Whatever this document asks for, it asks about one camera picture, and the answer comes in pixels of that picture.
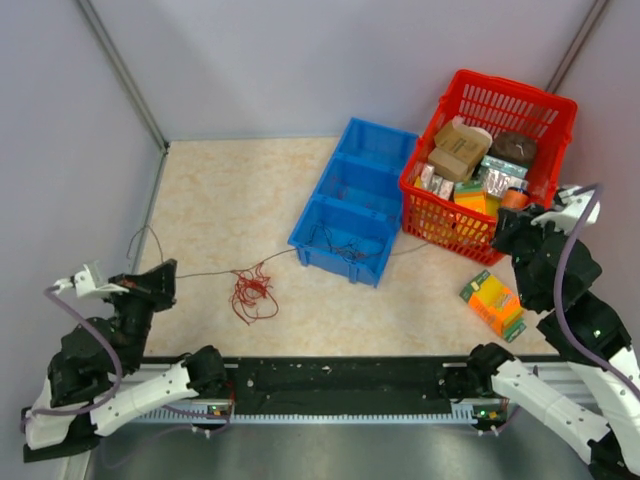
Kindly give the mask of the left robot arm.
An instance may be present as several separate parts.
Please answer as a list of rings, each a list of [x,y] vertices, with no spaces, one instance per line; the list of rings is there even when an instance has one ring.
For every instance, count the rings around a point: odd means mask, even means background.
[[[178,263],[168,259],[142,274],[109,278],[86,264],[44,294],[75,318],[51,358],[41,393],[21,412],[26,463],[75,456],[157,408],[213,398],[229,385],[220,352],[207,345],[129,389],[141,365],[155,314],[176,303]]]

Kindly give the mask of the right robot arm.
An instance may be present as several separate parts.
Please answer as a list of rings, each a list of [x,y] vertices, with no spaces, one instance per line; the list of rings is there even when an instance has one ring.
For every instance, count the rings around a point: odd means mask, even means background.
[[[590,287],[600,265],[578,240],[586,223],[560,224],[560,211],[500,208],[493,247],[511,258],[520,304],[543,314],[545,340],[580,378],[593,413],[546,384],[496,343],[476,346],[464,366],[447,368],[439,389],[449,400],[503,397],[561,438],[595,479],[639,476],[639,364],[616,311]]]

